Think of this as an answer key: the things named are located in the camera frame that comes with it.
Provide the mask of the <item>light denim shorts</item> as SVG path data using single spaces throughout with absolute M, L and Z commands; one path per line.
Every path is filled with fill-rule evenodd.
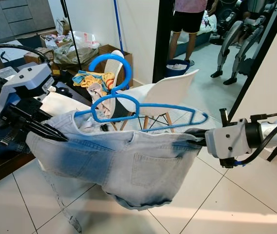
M 29 133 L 26 143 L 45 171 L 95 183 L 131 210 L 167 205 L 178 193 L 201 147 L 190 134 L 102 131 L 92 115 L 67 112 L 48 120 L 67 137 Z

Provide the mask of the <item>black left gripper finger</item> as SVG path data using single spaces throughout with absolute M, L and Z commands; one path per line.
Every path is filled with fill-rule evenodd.
M 22 118 L 31 121 L 49 120 L 52 116 L 40 109 L 38 103 L 18 103 L 14 107 L 14 112 Z
M 69 139 L 62 132 L 47 123 L 42 123 L 49 120 L 50 115 L 15 115 L 12 120 L 26 132 L 32 132 L 40 137 L 52 139 L 58 142 L 67 142 Z

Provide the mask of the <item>grey humanoid robot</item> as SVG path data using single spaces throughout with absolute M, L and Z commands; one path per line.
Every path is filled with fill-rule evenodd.
M 220 26 L 226 36 L 220 42 L 218 69 L 211 75 L 212 78 L 223 75 L 222 67 L 230 54 L 230 46 L 238 42 L 239 51 L 232 65 L 232 76 L 223 82 L 224 85 L 238 81 L 237 75 L 241 63 L 246 59 L 247 51 L 260 40 L 270 15 L 277 8 L 277 0 L 235 0 L 234 3 L 234 9 Z

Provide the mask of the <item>grey cabinet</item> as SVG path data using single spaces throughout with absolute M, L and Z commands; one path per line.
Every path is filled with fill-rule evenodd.
M 0 41 L 54 26 L 48 0 L 0 0 Z

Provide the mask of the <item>person in pink shirt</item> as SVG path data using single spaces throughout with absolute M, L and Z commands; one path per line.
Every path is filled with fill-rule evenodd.
M 169 43 L 169 59 L 174 59 L 178 47 L 178 38 L 181 33 L 189 34 L 189 42 L 186 49 L 185 61 L 194 65 L 190 60 L 196 44 L 196 36 L 199 32 L 203 14 L 208 10 L 212 15 L 218 8 L 219 0 L 175 0 L 174 14 L 172 15 L 172 37 Z

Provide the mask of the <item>clear bag with red print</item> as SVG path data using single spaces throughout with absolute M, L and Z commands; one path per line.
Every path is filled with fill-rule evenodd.
M 90 49 L 98 49 L 100 47 L 100 43 L 96 40 L 96 37 L 90 33 L 83 33 L 80 31 L 70 31 L 69 36 L 73 38 L 74 44 L 78 49 L 82 48 L 90 48 Z

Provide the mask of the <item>white cloth pile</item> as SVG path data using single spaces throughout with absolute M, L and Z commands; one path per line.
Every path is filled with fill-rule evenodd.
M 90 96 L 92 97 L 93 103 L 97 101 L 99 98 L 107 96 L 108 93 L 103 90 L 103 87 L 99 83 L 92 83 L 87 87 L 87 92 L 89 92 Z M 103 102 L 99 103 L 98 106 L 105 106 L 111 107 L 111 99 L 104 100 Z

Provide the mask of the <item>black door frame post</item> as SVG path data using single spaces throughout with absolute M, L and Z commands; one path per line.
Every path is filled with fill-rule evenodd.
M 277 112 L 277 16 L 257 53 L 240 96 L 229 112 L 229 119 L 237 121 L 274 112 Z
M 175 0 L 159 0 L 152 83 L 165 78 Z

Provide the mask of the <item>bed with white bedding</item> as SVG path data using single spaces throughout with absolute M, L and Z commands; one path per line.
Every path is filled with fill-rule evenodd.
M 209 16 L 207 11 L 203 12 L 203 19 L 201 21 L 201 26 L 197 33 L 197 37 L 195 40 L 195 47 L 200 47 L 209 42 L 212 34 L 216 34 L 219 25 L 223 25 L 224 22 L 219 21 L 216 15 Z M 177 48 L 175 56 L 182 55 L 186 52 L 187 45 L 189 44 L 189 34 L 185 32 L 181 32 L 180 36 L 177 40 Z

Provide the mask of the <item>small open cardboard box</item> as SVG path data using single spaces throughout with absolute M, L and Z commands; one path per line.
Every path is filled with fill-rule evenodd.
M 41 54 L 45 55 L 47 58 L 47 64 L 53 65 L 54 63 L 54 50 L 50 48 L 45 47 L 39 47 L 36 49 Z M 35 62 L 36 64 L 43 64 L 44 60 L 36 53 L 26 53 L 23 56 L 25 63 L 29 64 L 30 62 Z

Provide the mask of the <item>dark wooden table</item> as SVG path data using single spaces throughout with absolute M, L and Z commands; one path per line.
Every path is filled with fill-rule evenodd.
M 0 44 L 0 48 L 14 48 L 14 49 L 29 51 L 31 53 L 36 53 L 44 60 L 43 64 L 48 65 L 51 69 L 51 65 L 47 64 L 48 61 L 46 56 L 41 54 L 39 51 L 36 51 L 36 49 L 34 48 L 25 47 L 23 45 L 12 45 L 12 44 Z M 35 100 L 35 103 L 38 103 L 40 107 L 42 106 L 42 100 L 40 100 L 39 98 L 36 98 L 36 99 L 28 98 L 27 100 Z M 12 127 L 12 131 L 8 133 L 7 136 L 5 136 L 5 138 L 1 140 L 1 143 L 4 143 L 4 145 L 8 145 L 9 142 L 14 140 L 14 138 L 20 132 L 23 132 L 26 134 L 34 133 L 34 132 L 24 131 L 20 129 L 20 127 L 18 127 L 18 125 L 16 124 L 9 124 L 4 122 L 2 125 L 0 125 L 0 128 L 5 128 L 5 127 Z M 33 159 L 34 159 L 33 154 L 18 153 L 18 152 L 9 152 L 9 153 L 3 154 L 2 156 L 0 156 L 0 180 L 5 178 L 6 176 L 9 176 L 11 173 L 15 172 L 16 169 L 19 169 L 20 167 L 27 164 L 28 162 L 31 162 Z

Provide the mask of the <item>black stand pole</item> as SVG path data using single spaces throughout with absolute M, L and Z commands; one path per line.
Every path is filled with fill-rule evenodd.
M 78 70 L 81 71 L 82 70 L 82 63 L 81 63 L 81 60 L 80 60 L 80 57 L 79 57 L 79 50 L 78 50 L 78 47 L 77 47 L 77 41 L 76 41 L 76 38 L 74 37 L 74 30 L 73 30 L 73 26 L 72 26 L 72 23 L 71 23 L 71 20 L 70 20 L 70 14 L 69 14 L 69 9 L 67 7 L 66 0 L 60 0 L 60 4 L 62 6 L 63 15 L 66 18 L 66 22 L 69 25 L 70 34 L 72 36 L 72 41 L 74 43 L 74 50 L 75 50 L 75 53 L 76 53 Z

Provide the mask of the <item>blue broom pole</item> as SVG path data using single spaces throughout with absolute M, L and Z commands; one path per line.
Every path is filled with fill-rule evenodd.
M 121 53 L 123 53 L 124 46 L 123 46 L 123 39 L 122 39 L 122 35 L 121 35 L 120 16 L 119 16 L 119 12 L 118 12 L 117 0 L 113 0 L 113 6 L 114 6 L 114 17 L 115 17 L 115 21 L 116 21 L 117 35 L 118 35 L 118 40 L 120 43 L 120 51 L 121 51 Z

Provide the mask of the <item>white plastic chair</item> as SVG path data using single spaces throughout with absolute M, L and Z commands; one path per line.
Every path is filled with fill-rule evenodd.
M 132 96 L 140 103 L 163 103 L 170 105 L 180 105 L 187 96 L 188 89 L 194 80 L 199 69 L 187 74 L 165 78 L 155 84 L 141 85 L 121 91 L 121 94 Z M 148 127 L 149 120 L 157 120 L 160 116 L 165 116 L 168 125 L 172 124 L 169 115 L 170 108 L 141 107 L 140 115 L 145 116 L 143 128 Z
M 116 86 L 117 75 L 121 71 L 122 66 L 123 65 L 120 62 L 113 59 L 109 59 L 106 61 L 106 65 L 104 68 L 104 73 L 106 74 L 104 76 L 104 82 L 105 86 L 109 90 L 108 92 L 110 92 L 110 90 Z

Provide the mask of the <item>blue bucket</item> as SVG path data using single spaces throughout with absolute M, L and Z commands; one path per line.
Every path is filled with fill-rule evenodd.
M 194 65 L 193 60 L 168 60 L 165 69 L 165 77 L 169 78 L 184 75 L 192 65 Z

